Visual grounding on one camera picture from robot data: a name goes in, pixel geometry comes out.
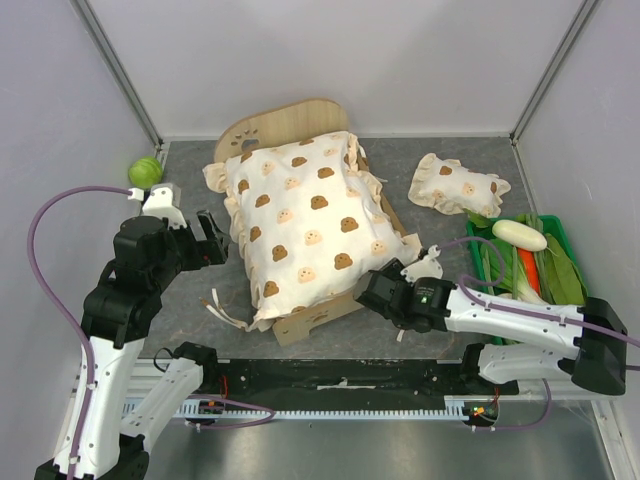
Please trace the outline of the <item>bear print cream quilt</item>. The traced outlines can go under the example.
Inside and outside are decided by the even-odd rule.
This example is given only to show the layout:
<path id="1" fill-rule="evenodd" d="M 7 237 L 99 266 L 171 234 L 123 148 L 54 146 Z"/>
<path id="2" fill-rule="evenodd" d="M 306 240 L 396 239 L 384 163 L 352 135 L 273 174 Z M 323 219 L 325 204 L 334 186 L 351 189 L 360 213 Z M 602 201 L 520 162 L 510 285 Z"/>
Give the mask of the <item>bear print cream quilt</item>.
<path id="1" fill-rule="evenodd" d="M 246 330 L 344 294 L 393 258 L 416 260 L 420 240 L 393 227 L 381 182 L 358 165 L 363 152 L 337 131 L 204 168 L 208 188 L 225 197 L 250 282 Z"/>

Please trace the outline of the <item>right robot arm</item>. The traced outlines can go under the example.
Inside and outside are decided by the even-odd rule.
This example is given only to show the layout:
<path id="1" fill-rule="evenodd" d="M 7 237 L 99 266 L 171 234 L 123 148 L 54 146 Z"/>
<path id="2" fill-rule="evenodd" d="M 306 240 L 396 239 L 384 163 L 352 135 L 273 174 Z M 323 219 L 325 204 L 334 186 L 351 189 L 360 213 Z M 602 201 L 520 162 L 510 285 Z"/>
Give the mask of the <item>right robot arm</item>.
<path id="1" fill-rule="evenodd" d="M 608 396 L 626 392 L 627 330 L 608 302 L 535 305 L 492 296 L 430 277 L 427 260 L 409 267 L 393 259 L 367 272 L 353 298 L 402 330 L 472 332 L 505 346 L 471 345 L 458 368 L 467 392 L 520 380 L 569 379 Z"/>

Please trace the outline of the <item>wooden pet bed frame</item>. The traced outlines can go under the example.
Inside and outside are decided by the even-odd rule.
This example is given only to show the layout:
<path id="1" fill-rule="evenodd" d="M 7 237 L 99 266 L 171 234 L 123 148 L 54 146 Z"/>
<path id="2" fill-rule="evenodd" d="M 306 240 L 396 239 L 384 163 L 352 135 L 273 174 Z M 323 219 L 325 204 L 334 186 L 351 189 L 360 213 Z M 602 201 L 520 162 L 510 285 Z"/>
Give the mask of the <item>wooden pet bed frame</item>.
<path id="1" fill-rule="evenodd" d="M 338 103 L 327 99 L 303 100 L 236 122 L 219 139 L 212 163 L 224 162 L 254 150 L 282 146 L 337 131 L 351 133 L 346 112 Z M 371 173 L 365 151 L 359 156 L 358 165 Z M 411 235 L 402 226 L 383 191 L 381 204 L 384 213 L 390 216 L 393 227 L 402 234 Z M 329 301 L 279 318 L 267 330 L 274 332 L 281 345 L 304 339 L 313 328 L 358 309 L 358 304 L 352 297 L 352 290 L 353 288 Z M 248 331 L 245 327 L 251 322 L 241 322 L 240 328 Z"/>

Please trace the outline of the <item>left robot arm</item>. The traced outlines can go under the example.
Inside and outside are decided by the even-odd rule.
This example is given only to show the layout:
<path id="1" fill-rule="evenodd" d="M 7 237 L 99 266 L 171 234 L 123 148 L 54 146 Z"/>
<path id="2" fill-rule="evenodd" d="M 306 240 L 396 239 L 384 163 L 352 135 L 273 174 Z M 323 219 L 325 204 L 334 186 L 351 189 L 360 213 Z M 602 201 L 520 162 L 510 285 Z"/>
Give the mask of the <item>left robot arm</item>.
<path id="1" fill-rule="evenodd" d="M 210 212 L 197 214 L 205 234 L 190 225 L 141 215 L 123 222 L 115 257 L 87 295 L 81 337 L 92 351 L 81 364 L 83 398 L 75 407 L 62 449 L 35 472 L 38 479 L 141 479 L 158 437 L 194 392 L 221 384 L 215 349 L 185 342 L 161 379 L 129 415 L 123 413 L 130 377 L 162 308 L 161 296 L 184 271 L 221 265 L 229 237 Z"/>

